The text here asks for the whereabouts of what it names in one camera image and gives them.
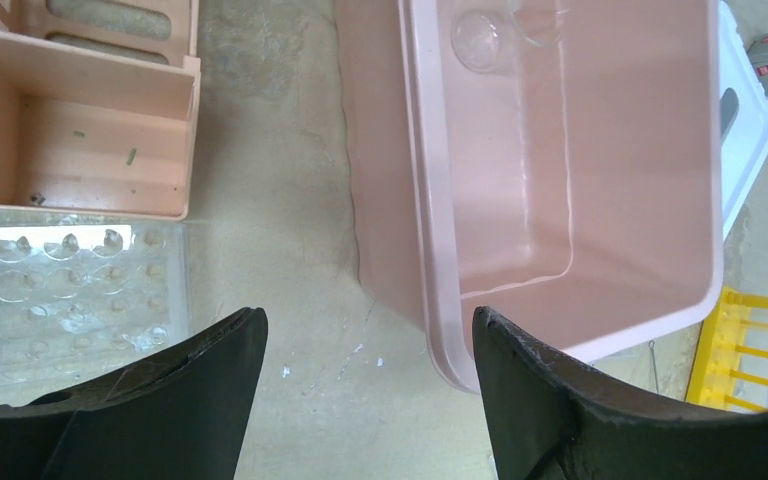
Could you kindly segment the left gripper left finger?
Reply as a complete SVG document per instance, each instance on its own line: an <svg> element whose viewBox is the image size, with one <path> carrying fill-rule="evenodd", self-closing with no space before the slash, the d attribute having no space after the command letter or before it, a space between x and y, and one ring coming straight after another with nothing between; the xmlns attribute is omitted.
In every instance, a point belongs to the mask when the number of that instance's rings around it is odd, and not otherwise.
<svg viewBox="0 0 768 480"><path fill-rule="evenodd" d="M95 379L0 405L0 479L231 479L262 369L264 310Z"/></svg>

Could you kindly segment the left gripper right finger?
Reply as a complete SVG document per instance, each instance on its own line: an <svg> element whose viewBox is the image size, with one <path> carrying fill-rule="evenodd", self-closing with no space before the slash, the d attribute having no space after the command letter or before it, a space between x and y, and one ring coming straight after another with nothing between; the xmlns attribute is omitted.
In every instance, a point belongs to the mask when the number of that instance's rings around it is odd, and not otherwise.
<svg viewBox="0 0 768 480"><path fill-rule="evenodd" d="M489 307L474 312L472 338L501 479L768 479L768 411L635 387Z"/></svg>

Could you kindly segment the clear acrylic tube rack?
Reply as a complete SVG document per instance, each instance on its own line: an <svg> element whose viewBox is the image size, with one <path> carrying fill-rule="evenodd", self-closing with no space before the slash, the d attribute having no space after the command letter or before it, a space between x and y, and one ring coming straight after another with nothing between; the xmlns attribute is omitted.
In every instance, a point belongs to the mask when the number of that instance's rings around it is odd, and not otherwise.
<svg viewBox="0 0 768 480"><path fill-rule="evenodd" d="M0 404L25 404L190 336L185 228L0 227Z"/></svg>

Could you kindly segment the yellow test tube rack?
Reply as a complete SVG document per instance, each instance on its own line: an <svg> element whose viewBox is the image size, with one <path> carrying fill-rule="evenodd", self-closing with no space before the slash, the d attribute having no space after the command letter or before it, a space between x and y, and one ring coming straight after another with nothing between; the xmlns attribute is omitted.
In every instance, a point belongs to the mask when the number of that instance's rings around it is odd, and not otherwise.
<svg viewBox="0 0 768 480"><path fill-rule="evenodd" d="M685 400L737 413L768 411L768 296L722 290L703 321Z"/></svg>

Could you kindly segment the pink plastic bin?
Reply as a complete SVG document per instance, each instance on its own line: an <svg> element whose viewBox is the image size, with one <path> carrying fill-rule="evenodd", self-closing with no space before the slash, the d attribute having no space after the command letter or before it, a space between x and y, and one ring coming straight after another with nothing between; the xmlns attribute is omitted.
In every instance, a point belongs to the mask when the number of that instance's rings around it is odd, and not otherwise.
<svg viewBox="0 0 768 480"><path fill-rule="evenodd" d="M489 306L585 362L701 321L723 277L714 1L568 1L509 75L463 66L489 1L335 5L359 279L477 391Z"/></svg>

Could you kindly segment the small glass beaker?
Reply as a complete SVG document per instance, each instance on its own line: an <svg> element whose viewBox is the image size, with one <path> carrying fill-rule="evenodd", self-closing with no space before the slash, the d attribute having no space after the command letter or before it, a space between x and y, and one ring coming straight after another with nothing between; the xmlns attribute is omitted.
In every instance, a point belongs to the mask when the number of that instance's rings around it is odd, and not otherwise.
<svg viewBox="0 0 768 480"><path fill-rule="evenodd" d="M468 70L509 75L526 48L560 43L569 11L568 1L489 1L455 17L450 42Z"/></svg>

